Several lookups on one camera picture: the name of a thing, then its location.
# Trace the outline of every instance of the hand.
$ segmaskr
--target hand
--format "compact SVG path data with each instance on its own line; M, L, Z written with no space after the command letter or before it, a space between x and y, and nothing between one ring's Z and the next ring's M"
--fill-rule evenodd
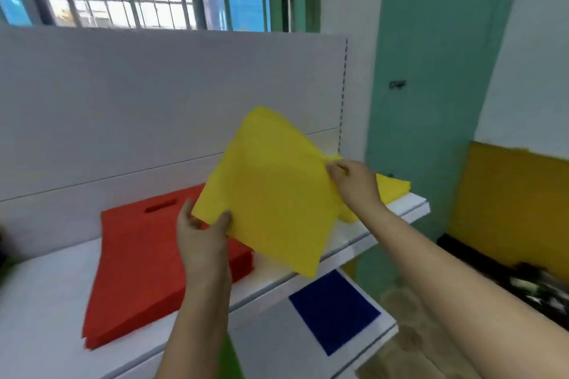
M231 286L228 264L227 230L231 212L224 211L217 221L202 231L202 222L191 215L194 204L186 201L176 224L178 249L186 269L187 286L222 284Z
M384 207L381 202L375 174L362 162L336 160L328 162L326 169L336 183L342 201L359 217L366 210Z

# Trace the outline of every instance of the red non-woven bag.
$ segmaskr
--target red non-woven bag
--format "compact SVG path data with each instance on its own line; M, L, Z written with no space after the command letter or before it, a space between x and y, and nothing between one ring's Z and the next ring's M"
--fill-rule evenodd
M101 213L101 258L85 313L85 347L95 349L180 309L186 274L176 219L203 184ZM252 271L252 250L228 239L233 282Z

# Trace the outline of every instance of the white shelf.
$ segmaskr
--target white shelf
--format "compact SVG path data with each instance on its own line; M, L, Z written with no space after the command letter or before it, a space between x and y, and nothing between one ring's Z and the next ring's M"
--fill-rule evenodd
M310 332L290 300L284 299L249 324L233 330L231 340L246 379L330 379L352 372L397 333L395 320L344 273L343 277L380 316L330 356Z
M408 194L389 204L408 222L429 213L424 198ZM326 274L376 243L361 223L338 222L320 262ZM176 313L94 351L83 347L81 329L100 256L100 239L33 260L14 270L0 288L0 368L11 379L151 379ZM255 270L233 285L229 329L310 282L262 255Z

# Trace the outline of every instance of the left hand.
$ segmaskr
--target left hand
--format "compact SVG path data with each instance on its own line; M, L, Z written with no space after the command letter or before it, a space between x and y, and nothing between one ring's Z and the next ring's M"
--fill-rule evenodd
M176 224L178 249L186 269L186 285L221 283L231 287L226 235L231 212L224 211L213 225L202 231L202 222L191 216L193 207L192 202L186 201Z

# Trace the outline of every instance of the right hand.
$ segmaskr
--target right hand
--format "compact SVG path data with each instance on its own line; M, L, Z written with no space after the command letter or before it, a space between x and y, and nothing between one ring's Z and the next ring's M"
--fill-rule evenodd
M383 206L375 174L362 162L335 160L326 169L334 180L342 201L358 216L370 208Z

